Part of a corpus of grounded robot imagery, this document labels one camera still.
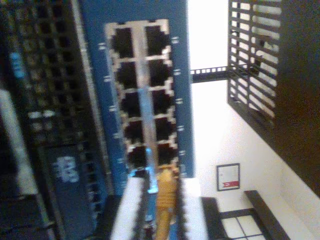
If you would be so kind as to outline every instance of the port label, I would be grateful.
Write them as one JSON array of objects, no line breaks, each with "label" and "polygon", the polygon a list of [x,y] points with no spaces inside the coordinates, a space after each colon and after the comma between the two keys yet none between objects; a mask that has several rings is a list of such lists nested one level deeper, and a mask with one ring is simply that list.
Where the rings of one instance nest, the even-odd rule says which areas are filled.
[{"label": "port label", "polygon": [[52,163],[55,177],[64,183],[76,183],[79,181],[79,173],[76,168],[76,159],[72,156],[57,157]]}]

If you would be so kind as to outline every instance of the blue sticker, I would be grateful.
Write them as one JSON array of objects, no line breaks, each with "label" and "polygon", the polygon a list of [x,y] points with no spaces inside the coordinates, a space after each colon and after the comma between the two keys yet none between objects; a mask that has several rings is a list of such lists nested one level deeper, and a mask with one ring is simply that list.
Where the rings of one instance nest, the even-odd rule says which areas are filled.
[{"label": "blue sticker", "polygon": [[13,69],[14,76],[16,78],[23,78],[25,76],[25,72],[23,69],[22,61],[20,54],[17,52],[10,53],[11,66]]}]

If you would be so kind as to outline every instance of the picture frame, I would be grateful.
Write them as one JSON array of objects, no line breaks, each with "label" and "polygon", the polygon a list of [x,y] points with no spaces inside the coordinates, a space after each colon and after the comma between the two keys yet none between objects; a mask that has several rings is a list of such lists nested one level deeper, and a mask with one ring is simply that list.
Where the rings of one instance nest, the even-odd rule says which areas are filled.
[{"label": "picture frame", "polygon": [[216,189],[218,192],[240,189],[240,163],[216,166]]}]

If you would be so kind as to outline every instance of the window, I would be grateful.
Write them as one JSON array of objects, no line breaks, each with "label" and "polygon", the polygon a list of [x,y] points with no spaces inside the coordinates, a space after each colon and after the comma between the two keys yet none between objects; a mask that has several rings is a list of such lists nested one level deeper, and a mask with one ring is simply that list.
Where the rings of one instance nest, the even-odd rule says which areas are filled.
[{"label": "window", "polygon": [[234,240],[272,240],[256,211],[243,209],[221,213],[226,235]]}]

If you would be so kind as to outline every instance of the ethernet port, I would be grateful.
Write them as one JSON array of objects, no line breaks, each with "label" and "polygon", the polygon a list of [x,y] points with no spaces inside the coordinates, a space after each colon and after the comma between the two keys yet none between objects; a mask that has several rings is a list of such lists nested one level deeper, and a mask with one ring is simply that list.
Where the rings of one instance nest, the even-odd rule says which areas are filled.
[{"label": "ethernet port", "polygon": [[114,51],[119,53],[121,59],[134,57],[130,28],[116,29],[111,44]]},{"label": "ethernet port", "polygon": [[158,164],[170,164],[171,161],[177,157],[177,150],[170,147],[169,143],[166,144],[159,144],[158,145]]},{"label": "ethernet port", "polygon": [[136,89],[137,77],[135,63],[122,62],[120,69],[116,73],[116,79],[124,86],[124,89]]},{"label": "ethernet port", "polygon": [[142,121],[131,121],[129,126],[124,130],[126,139],[130,139],[134,143],[143,143]]},{"label": "ethernet port", "polygon": [[164,64],[163,60],[150,60],[148,62],[150,69],[150,85],[151,87],[163,86],[165,80],[170,77],[171,68]]},{"label": "ethernet port", "polygon": [[174,105],[173,98],[167,95],[165,90],[152,91],[152,99],[155,115],[166,114],[167,110]]},{"label": "ethernet port", "polygon": [[156,118],[155,120],[156,140],[169,140],[169,136],[175,130],[175,124],[168,121],[166,117]]},{"label": "ethernet port", "polygon": [[162,50],[170,45],[169,35],[161,31],[160,26],[145,27],[148,56],[162,55]]},{"label": "ethernet port", "polygon": [[121,109],[128,113],[129,118],[141,117],[138,93],[126,93],[121,103]]},{"label": "ethernet port", "polygon": [[133,164],[134,168],[145,167],[147,162],[146,148],[144,146],[135,147],[128,153],[128,162]]}]

